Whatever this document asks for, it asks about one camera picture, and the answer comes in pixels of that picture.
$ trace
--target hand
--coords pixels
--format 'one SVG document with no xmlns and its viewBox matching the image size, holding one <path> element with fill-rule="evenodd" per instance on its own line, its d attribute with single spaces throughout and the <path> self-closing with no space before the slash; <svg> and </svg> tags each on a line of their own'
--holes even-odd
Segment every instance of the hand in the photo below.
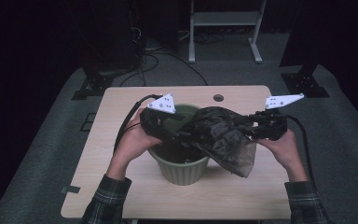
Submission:
<svg viewBox="0 0 358 224">
<path fill-rule="evenodd" d="M 287 132 L 278 140 L 258 139 L 256 142 L 268 148 L 289 176 L 289 181 L 307 181 L 308 177 L 298 154 L 296 135 Z"/>
<path fill-rule="evenodd" d="M 124 180 L 126 170 L 130 162 L 141 156 L 148 148 L 161 143 L 161 140 L 145 133 L 140 122 L 139 115 L 143 109 L 140 108 L 134 119 L 130 120 L 127 130 L 123 134 L 110 161 L 106 172 L 108 177 Z"/>
</svg>

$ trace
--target black cable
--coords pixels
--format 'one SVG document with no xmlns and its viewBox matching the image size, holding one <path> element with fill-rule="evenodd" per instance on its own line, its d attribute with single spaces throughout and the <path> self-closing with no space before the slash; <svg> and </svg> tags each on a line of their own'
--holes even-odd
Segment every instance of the black cable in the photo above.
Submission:
<svg viewBox="0 0 358 224">
<path fill-rule="evenodd" d="M 177 60 L 181 61 L 182 63 L 184 63 L 185 65 L 187 65 L 189 68 L 191 68 L 195 73 L 197 73 L 201 79 L 203 80 L 203 82 L 205 83 L 205 86 L 209 86 L 208 85 L 208 82 L 206 82 L 205 78 L 202 76 L 202 74 L 197 71 L 195 68 L 193 68 L 190 64 L 188 64 L 187 62 L 185 62 L 183 59 L 175 56 L 175 55 L 172 55 L 172 54 L 169 54 L 169 53 L 153 53 L 153 54 L 162 54 L 162 55 L 168 55 L 168 56 L 171 56 L 173 58 L 176 58 Z"/>
<path fill-rule="evenodd" d="M 140 125 L 142 122 L 138 122 L 136 124 L 132 124 L 130 127 L 126 128 L 126 130 L 124 130 L 124 133 L 126 133 L 129 129 L 135 127 L 136 125 Z"/>
<path fill-rule="evenodd" d="M 142 98 L 140 101 L 135 103 L 135 105 L 132 107 L 130 113 L 127 115 L 127 117 L 124 119 L 123 123 L 121 124 L 120 129 L 118 130 L 115 146 L 113 149 L 114 153 L 116 151 L 116 148 L 118 147 L 118 143 L 120 142 L 121 137 L 123 136 L 124 132 L 126 132 L 127 124 L 129 123 L 130 119 L 135 114 L 135 112 L 138 110 L 139 106 L 141 106 L 142 102 L 147 99 L 150 99 L 150 98 L 154 98 L 155 100 L 157 100 L 160 97 L 161 97 L 161 95 L 151 94 L 151 95 L 147 95 L 146 97 Z"/>
<path fill-rule="evenodd" d="M 308 173 L 310 174 L 310 181 L 314 182 L 315 179 L 313 178 L 312 165 L 310 164 L 310 148 L 308 146 L 308 137 L 307 137 L 305 128 L 301 124 L 301 122 L 298 119 L 296 119 L 295 117 L 292 117 L 290 115 L 285 115 L 285 116 L 287 118 L 291 119 L 301 130 L 303 144 L 304 144 L 304 151 L 305 151 L 306 160 L 307 160 Z"/>
<path fill-rule="evenodd" d="M 143 69 L 141 68 L 142 73 L 148 72 L 148 71 L 150 71 L 150 70 L 156 68 L 157 65 L 158 65 L 158 58 L 157 58 L 156 56 L 153 56 L 153 55 L 150 55 L 150 54 L 146 54 L 145 56 L 150 56 L 150 57 L 154 58 L 154 59 L 156 60 L 156 64 L 154 64 L 152 67 L 150 67 L 150 68 L 148 68 L 148 69 L 146 69 L 146 70 L 143 70 Z M 135 77 L 135 76 L 138 76 L 140 73 L 141 73 L 141 72 L 137 72 L 137 73 L 135 73 L 135 74 L 130 75 L 129 77 L 126 77 L 126 78 L 120 83 L 119 87 L 122 87 L 123 84 L 124 84 L 124 82 L 126 82 L 128 79 L 130 79 L 130 78 L 132 78 L 132 77 Z"/>
</svg>

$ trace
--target gray floor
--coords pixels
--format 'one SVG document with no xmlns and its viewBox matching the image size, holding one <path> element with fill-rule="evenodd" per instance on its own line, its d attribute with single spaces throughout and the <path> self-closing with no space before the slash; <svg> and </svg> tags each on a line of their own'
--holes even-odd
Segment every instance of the gray floor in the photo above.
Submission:
<svg viewBox="0 0 358 224">
<path fill-rule="evenodd" d="M 208 85 L 266 85 L 273 95 L 289 94 L 280 73 L 296 72 L 298 67 L 279 67 L 288 34 L 259 36 L 257 45 L 262 64 L 254 62 L 246 36 L 226 35 L 223 41 L 213 45 L 197 45 L 196 63 L 192 67 Z M 179 50 L 157 52 L 187 60 L 187 45 Z M 117 77 L 113 86 L 205 85 L 199 74 L 182 61 L 166 54 L 154 56 L 158 58 L 158 66 L 144 73 L 145 83 L 142 74 L 122 83 L 134 74 L 131 73 Z M 151 56 L 142 59 L 143 70 L 156 62 Z M 358 113 L 326 69 L 318 66 L 314 77 L 330 98 L 305 98 L 282 108 L 281 112 L 298 118 L 308 132 L 313 173 L 329 216 L 337 224 L 358 223 Z M 61 216 L 65 198 L 62 188 L 70 185 L 88 137 L 87 132 L 79 131 L 80 127 L 88 113 L 97 112 L 102 99 L 92 96 L 87 100 L 71 100 L 84 79 L 85 74 L 79 68 L 62 88 L 0 202 L 0 224 L 78 222 Z M 296 125 L 290 123 L 290 128 L 300 136 Z M 288 223 L 288 220 L 263 223 Z"/>
</svg>

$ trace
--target person's left hand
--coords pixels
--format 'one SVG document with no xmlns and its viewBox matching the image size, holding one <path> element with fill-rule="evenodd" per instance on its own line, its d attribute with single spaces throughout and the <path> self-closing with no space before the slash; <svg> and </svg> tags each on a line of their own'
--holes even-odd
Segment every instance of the person's left hand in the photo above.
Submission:
<svg viewBox="0 0 358 224">
<path fill-rule="evenodd" d="M 161 143 L 161 140 L 145 133 L 140 122 L 143 109 L 138 109 L 134 119 L 130 120 L 126 132 L 118 143 L 106 175 L 123 180 L 129 163 L 141 156 L 148 148 Z"/>
</svg>

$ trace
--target person's right hand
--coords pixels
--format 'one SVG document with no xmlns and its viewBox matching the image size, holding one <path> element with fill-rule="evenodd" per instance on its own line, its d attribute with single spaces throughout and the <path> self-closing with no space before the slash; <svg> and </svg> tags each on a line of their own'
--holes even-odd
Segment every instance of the person's right hand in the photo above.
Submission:
<svg viewBox="0 0 358 224">
<path fill-rule="evenodd" d="M 272 152 L 278 163 L 286 169 L 290 181 L 308 180 L 298 154 L 296 135 L 293 131 L 287 130 L 287 132 L 276 141 L 258 139 L 256 142 Z"/>
</svg>

